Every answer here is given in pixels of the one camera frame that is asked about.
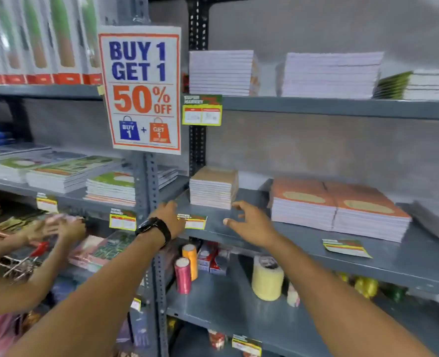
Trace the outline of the person's left hand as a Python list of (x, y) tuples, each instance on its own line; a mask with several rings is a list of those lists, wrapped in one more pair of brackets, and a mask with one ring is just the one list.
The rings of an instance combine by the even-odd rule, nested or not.
[[(158, 205), (150, 217), (158, 217), (162, 219), (170, 229), (171, 240), (177, 238), (180, 234), (185, 231), (185, 220), (177, 218), (176, 212), (162, 212), (161, 204)], [(147, 232), (150, 236), (153, 236), (159, 243), (163, 244), (164, 239), (162, 234), (157, 229), (151, 229)]]

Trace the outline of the person's left forearm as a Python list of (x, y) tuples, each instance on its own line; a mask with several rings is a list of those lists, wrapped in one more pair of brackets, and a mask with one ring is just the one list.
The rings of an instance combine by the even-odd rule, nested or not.
[(106, 357), (152, 258), (164, 245), (153, 228), (47, 313), (5, 357)]

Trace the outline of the black wristwatch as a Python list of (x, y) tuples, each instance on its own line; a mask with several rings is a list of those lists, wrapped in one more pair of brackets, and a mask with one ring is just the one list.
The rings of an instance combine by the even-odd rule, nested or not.
[(162, 219), (158, 217), (150, 217), (140, 224), (140, 226), (135, 230), (135, 236), (138, 237), (141, 234), (145, 234), (151, 229), (157, 229), (162, 234), (164, 243), (161, 249), (171, 241), (171, 232), (169, 227)]

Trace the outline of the stack of small brown notebooks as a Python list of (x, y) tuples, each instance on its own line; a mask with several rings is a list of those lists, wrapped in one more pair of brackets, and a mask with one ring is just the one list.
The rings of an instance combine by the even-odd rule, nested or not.
[(189, 180), (192, 205), (230, 210), (239, 190), (238, 170), (204, 166)]

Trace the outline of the red blue small box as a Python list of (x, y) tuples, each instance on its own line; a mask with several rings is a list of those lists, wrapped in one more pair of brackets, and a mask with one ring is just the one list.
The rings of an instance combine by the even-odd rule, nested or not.
[(218, 276), (226, 276), (230, 261), (230, 250), (219, 248), (211, 261), (209, 273)]
[(212, 262), (218, 251), (218, 243), (204, 241), (197, 253), (198, 270), (209, 272)]

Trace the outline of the stack of green-covered notebooks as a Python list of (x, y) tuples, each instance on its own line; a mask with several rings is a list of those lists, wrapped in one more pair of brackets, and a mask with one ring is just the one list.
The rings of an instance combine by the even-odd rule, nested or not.
[(121, 158), (90, 155), (44, 165), (26, 173), (31, 187), (56, 193), (69, 193), (85, 187), (87, 179), (122, 166)]
[(49, 146), (28, 142), (2, 145), (0, 146), (0, 160), (11, 157), (39, 155), (51, 150), (52, 148)]
[(0, 160), (0, 179), (25, 184), (27, 182), (26, 174), (36, 168), (79, 159), (85, 156), (85, 154), (54, 150), (38, 154), (16, 155)]
[(135, 180), (132, 165), (125, 164), (118, 169), (88, 179), (84, 199), (134, 207)]

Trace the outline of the stack of orange-covered notebooks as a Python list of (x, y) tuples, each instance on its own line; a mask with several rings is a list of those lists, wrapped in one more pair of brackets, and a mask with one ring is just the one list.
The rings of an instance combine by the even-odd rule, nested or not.
[(290, 178), (272, 181), (270, 218), (274, 222), (330, 232), (336, 211), (336, 203), (322, 181)]
[(374, 187), (327, 181), (336, 203), (332, 231), (401, 243), (412, 217)]

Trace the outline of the small white roll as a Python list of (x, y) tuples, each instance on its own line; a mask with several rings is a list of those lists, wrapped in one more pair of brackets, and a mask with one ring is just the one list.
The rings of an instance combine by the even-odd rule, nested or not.
[(300, 305), (299, 294), (291, 281), (288, 283), (287, 304), (291, 307), (298, 307)]

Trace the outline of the white orange-bordered offer sign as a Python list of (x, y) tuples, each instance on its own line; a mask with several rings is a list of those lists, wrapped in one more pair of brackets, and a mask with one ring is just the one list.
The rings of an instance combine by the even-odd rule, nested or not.
[(98, 26), (114, 149), (181, 154), (181, 27)]

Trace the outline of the red white small packet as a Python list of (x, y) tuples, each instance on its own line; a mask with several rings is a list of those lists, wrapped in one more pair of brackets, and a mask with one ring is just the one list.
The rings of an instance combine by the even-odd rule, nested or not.
[(211, 329), (208, 329), (207, 331), (209, 334), (210, 346), (216, 351), (224, 349), (228, 340), (228, 336)]

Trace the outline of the grey metal shelving rack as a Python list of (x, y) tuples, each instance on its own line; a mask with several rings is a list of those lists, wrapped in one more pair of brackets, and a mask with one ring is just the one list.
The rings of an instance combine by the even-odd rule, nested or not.
[[(332, 180), (373, 186), (409, 211), (413, 199), (439, 200), (439, 100), (375, 99), (377, 83), (365, 96), (318, 95), (306, 81), (304, 92), (279, 95), (276, 65), (289, 52), (385, 52), (381, 73), (439, 68), (439, 0), (152, 0), (154, 22), (182, 28), (189, 51), (252, 49), (259, 59), (258, 96), (224, 96), (223, 126), (192, 126), (188, 163), (239, 169), (238, 199), (265, 209), (272, 178)], [(264, 355), (331, 357), (301, 304), (285, 295), (260, 300), (252, 291), (252, 253), (261, 251), (222, 224), (237, 210), (201, 207), (190, 191), (177, 199), (179, 211), (208, 217), (192, 236), (233, 247), (226, 276), (200, 271), (191, 292), (176, 282), (163, 292), (164, 315), (180, 330), (171, 356), (241, 356), (228, 342), (209, 346), (207, 329), (244, 335), (262, 343)]]
[[(120, 13), (120, 23), (123, 26), (139, 26), (147, 18), (149, 1), (153, 0), (116, 0)], [(80, 121), (87, 120), (91, 123), (100, 123), (100, 113), (85, 111), (79, 114), (77, 102), (104, 102), (104, 96), (99, 95), (96, 86), (90, 85), (0, 85), (0, 99), (9, 106), (13, 122), (21, 131), (22, 137), (28, 140), (32, 138), (31, 117), (24, 105), (25, 99), (33, 100), (60, 100), (72, 110), (59, 112), (57, 109), (49, 111), (41, 118), (42, 124), (53, 126), (59, 121), (57, 130), (73, 133), (73, 127), (68, 126), (68, 121), (74, 121), (74, 116), (79, 116)], [(137, 193), (136, 204), (133, 213), (137, 222), (143, 221), (149, 212), (158, 206), (160, 202), (175, 199), (186, 191), (188, 180), (186, 176), (179, 176), (168, 186), (159, 187), (154, 179), (154, 171), (157, 170), (157, 160), (153, 153), (136, 152), (131, 155), (135, 191)], [(117, 205), (111, 207), (105, 203), (85, 200), (84, 189), (77, 189), (66, 194), (50, 192), (56, 197), (61, 212), (71, 215), (79, 215), (87, 218), (92, 226), (99, 226), (103, 220), (103, 231), (106, 231), (108, 213), (112, 208), (120, 208)], [(144, 286), (139, 286), (137, 294), (143, 297), (144, 305), (148, 312), (147, 327), (149, 333), (149, 347), (137, 349), (141, 357), (169, 357), (169, 335), (166, 317), (166, 287), (167, 277), (173, 278), (173, 269), (164, 269), (164, 252), (160, 252), (151, 262), (144, 277)]]

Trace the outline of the yellow shiny ribbon roll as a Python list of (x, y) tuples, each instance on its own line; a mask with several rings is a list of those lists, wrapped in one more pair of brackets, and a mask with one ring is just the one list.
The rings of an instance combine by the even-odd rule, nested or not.
[(359, 276), (355, 279), (354, 289), (367, 299), (377, 295), (379, 282), (370, 277)]

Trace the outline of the green shiny ribbon roll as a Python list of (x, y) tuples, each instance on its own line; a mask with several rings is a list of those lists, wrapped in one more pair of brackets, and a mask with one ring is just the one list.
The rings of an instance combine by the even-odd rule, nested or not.
[(395, 303), (402, 302), (408, 292), (407, 287), (399, 286), (392, 283), (384, 283), (381, 286), (380, 290), (387, 298), (394, 301)]

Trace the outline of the row of white blister packs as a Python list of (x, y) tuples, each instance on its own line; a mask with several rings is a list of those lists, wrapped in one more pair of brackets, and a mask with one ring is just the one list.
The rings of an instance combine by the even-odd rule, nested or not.
[(0, 85), (100, 85), (105, 0), (0, 0)]

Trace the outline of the red-handled shopping cart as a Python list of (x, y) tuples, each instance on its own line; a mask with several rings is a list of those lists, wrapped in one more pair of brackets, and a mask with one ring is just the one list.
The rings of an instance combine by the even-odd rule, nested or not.
[[(0, 229), (0, 241), (10, 238), (10, 233)], [(27, 280), (41, 265), (41, 257), (48, 252), (48, 242), (30, 242), (29, 245), (10, 249), (0, 256), (0, 278), (11, 283)]]

